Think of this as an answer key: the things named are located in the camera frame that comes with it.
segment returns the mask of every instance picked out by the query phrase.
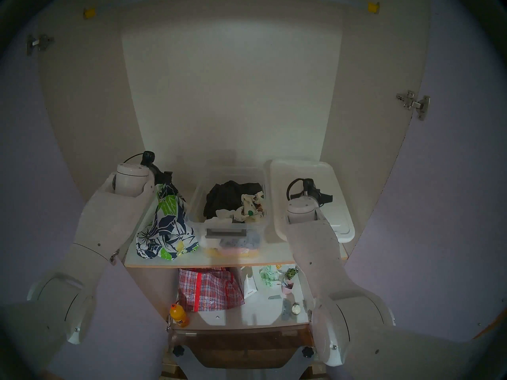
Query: checkered shopping bag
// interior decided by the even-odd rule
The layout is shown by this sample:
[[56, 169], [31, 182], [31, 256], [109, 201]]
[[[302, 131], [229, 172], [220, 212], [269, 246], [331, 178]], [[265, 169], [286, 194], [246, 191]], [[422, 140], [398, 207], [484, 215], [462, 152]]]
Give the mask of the checkered shopping bag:
[[219, 311], [245, 303], [243, 292], [226, 268], [179, 269], [179, 303], [186, 311]]

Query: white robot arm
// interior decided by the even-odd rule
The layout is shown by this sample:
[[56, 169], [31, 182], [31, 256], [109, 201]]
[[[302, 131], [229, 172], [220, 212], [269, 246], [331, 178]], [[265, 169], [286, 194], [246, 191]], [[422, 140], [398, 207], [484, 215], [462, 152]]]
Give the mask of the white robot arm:
[[395, 324], [380, 297], [347, 276], [335, 232], [311, 196], [292, 199], [286, 236], [314, 298], [311, 325], [319, 358], [342, 365], [365, 327]]
[[383, 300], [347, 276], [336, 233], [319, 207], [320, 192], [309, 192], [289, 200], [285, 232], [313, 298], [307, 306], [319, 359], [343, 365], [355, 379], [459, 377], [466, 344], [395, 327]]
[[27, 302], [2, 308], [5, 331], [33, 370], [44, 368], [67, 340], [83, 340], [100, 276], [126, 253], [154, 191], [150, 168], [119, 164], [86, 203], [61, 263], [32, 286]]

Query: black cloth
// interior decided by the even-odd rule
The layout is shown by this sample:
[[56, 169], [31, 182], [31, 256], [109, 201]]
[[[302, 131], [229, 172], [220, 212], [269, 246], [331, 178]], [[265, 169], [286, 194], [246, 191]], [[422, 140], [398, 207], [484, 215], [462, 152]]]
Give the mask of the black cloth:
[[238, 184], [227, 181], [225, 184], [215, 184], [213, 189], [206, 195], [206, 205], [203, 215], [206, 219], [216, 216], [216, 210], [237, 210], [243, 205], [241, 195], [256, 195], [262, 191], [259, 183]]

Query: small cactus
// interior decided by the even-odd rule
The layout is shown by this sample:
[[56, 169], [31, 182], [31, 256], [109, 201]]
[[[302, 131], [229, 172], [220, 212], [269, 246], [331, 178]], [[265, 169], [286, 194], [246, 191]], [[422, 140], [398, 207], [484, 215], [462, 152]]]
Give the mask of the small cactus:
[[291, 280], [298, 273], [297, 268], [289, 268], [285, 273], [285, 278]]

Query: orange bottle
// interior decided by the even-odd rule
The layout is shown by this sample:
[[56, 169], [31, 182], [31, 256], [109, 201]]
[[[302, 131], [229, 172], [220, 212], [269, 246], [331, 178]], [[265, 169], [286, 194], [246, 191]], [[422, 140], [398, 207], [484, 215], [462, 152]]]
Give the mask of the orange bottle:
[[185, 309], [183, 309], [181, 305], [178, 305], [177, 303], [172, 304], [169, 314], [180, 327], [186, 327], [189, 324], [189, 319], [185, 313]]

